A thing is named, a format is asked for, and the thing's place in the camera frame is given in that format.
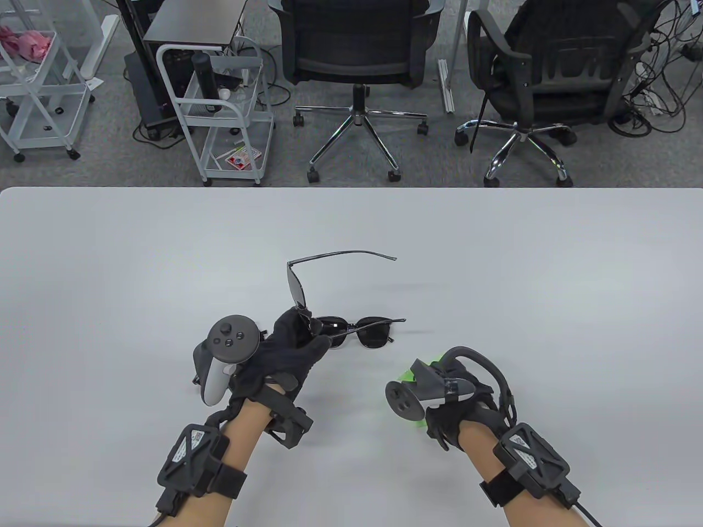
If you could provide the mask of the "person's right hand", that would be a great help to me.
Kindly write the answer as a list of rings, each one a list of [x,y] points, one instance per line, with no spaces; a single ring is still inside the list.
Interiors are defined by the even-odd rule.
[[[460,446],[460,423],[468,421],[484,425],[499,439],[509,427],[505,417],[494,401],[492,387],[479,383],[477,391],[464,401],[445,402],[437,408],[429,407],[425,412],[427,436],[448,451],[449,446],[458,450]]]

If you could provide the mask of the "person's left hand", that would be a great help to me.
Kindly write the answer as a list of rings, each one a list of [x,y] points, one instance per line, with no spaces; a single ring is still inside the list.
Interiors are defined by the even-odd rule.
[[[273,332],[259,344],[259,348],[230,383],[230,404],[236,399],[251,399],[268,378],[286,374],[297,382],[294,388],[284,389],[295,401],[314,364],[331,348],[326,335],[312,336],[299,309],[292,307],[274,323]]]

